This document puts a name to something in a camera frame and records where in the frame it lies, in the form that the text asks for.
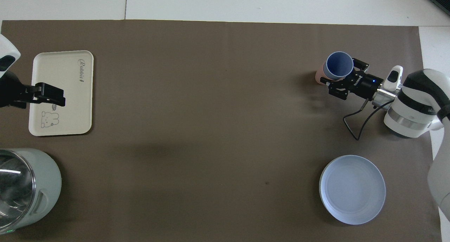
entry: black cable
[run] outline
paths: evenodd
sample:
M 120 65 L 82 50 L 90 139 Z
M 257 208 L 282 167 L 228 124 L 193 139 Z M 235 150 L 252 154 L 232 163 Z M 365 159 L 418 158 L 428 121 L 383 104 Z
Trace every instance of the black cable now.
M 361 112 L 363 110 L 364 107 L 361 107 L 358 111 L 351 113 L 351 114 L 347 114 L 346 116 L 344 116 L 344 118 L 342 118 L 342 120 L 344 121 L 345 127 L 347 127 L 347 130 L 350 131 L 350 134 L 352 134 L 353 138 L 355 138 L 355 140 L 359 141 L 359 139 L 361 138 L 361 134 L 363 133 L 363 128 L 366 125 L 366 123 L 368 122 L 368 120 L 370 119 L 370 117 L 372 117 L 378 110 L 382 109 L 384 106 L 386 106 L 389 103 L 394 102 L 394 100 L 386 102 L 384 104 L 382 104 L 381 106 L 377 107 L 377 109 L 375 109 L 375 111 L 373 111 L 365 120 L 365 122 L 363 123 L 363 126 L 361 127 L 360 133 L 358 135 L 358 138 L 355 136 L 355 134 L 353 133 L 353 131 L 350 129 L 349 125 L 347 124 L 347 121 L 345 121 L 345 119 L 347 117 L 350 117 L 352 115 L 358 114 L 359 112 Z

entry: light blue plate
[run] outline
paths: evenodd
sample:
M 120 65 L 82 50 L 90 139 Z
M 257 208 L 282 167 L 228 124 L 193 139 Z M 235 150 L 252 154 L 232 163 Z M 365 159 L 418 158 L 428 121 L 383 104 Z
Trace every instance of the light blue plate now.
M 319 182 L 320 198 L 337 220 L 347 224 L 371 221 L 380 213 L 386 185 L 380 170 L 369 160 L 345 155 L 331 161 Z

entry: white tray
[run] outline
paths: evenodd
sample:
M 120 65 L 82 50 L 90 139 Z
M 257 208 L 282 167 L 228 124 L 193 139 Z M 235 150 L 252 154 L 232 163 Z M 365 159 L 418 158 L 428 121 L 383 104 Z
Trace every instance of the white tray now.
M 92 126 L 94 57 L 89 51 L 40 53 L 33 61 L 32 85 L 64 90 L 66 106 L 30 104 L 28 129 L 35 136 L 84 134 Z

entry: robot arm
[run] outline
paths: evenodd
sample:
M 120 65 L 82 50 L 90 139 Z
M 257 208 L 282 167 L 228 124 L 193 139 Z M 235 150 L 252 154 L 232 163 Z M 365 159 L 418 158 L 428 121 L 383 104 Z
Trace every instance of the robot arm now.
M 329 94 L 343 100 L 348 93 L 355 93 L 372 101 L 374 108 L 393 100 L 390 106 L 383 107 L 387 110 L 384 123 L 400 135 L 417 138 L 443 125 L 444 140 L 429 170 L 428 184 L 434 200 L 450 220 L 450 75 L 423 69 L 409 74 L 401 86 L 402 71 L 401 66 L 395 66 L 386 80 L 361 70 L 335 82 L 320 80 L 328 85 Z
M 65 106 L 64 91 L 46 83 L 24 85 L 8 69 L 19 59 L 17 48 L 0 34 L 0 107 L 26 108 L 27 103 L 51 103 Z
M 397 127 L 405 120 L 427 118 L 437 114 L 444 125 L 444 140 L 428 174 L 430 192 L 450 220 L 450 76 L 432 69 L 410 74 L 386 114 Z M 396 114 L 402 122 L 392 118 Z

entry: blue cup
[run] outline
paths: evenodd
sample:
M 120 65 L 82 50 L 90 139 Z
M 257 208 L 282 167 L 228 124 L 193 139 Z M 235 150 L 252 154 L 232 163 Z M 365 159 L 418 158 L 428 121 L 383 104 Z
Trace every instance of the blue cup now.
M 323 66 L 316 72 L 315 80 L 319 84 L 321 77 L 325 77 L 329 80 L 338 80 L 346 77 L 353 70 L 352 57 L 342 51 L 336 51 L 331 53 L 327 60 L 323 63 Z

